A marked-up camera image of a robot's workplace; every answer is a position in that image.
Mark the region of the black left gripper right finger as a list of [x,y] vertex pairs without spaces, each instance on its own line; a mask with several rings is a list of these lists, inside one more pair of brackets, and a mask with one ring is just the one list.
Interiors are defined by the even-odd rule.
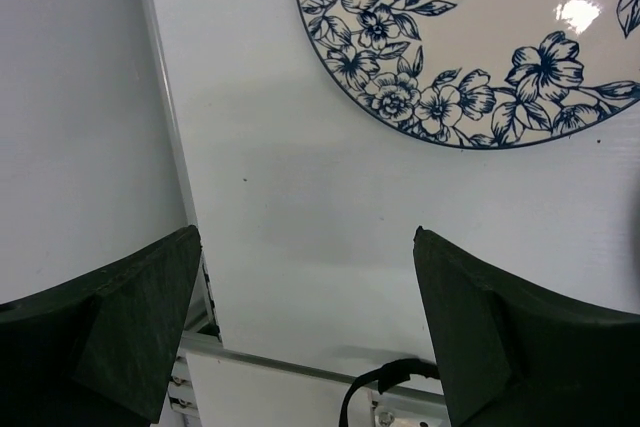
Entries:
[[413,257],[452,425],[638,425],[638,315],[538,286],[423,228]]

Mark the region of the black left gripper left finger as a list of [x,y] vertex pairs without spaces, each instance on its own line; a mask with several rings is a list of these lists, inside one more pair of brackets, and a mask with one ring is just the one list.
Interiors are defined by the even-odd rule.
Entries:
[[159,421],[201,260],[190,225],[1,306],[4,426]]

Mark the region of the blue floral ceramic plate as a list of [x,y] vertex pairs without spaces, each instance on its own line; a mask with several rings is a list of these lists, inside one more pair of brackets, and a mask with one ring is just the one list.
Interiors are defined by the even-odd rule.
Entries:
[[639,102],[639,0],[296,0],[344,94],[428,143],[510,149]]

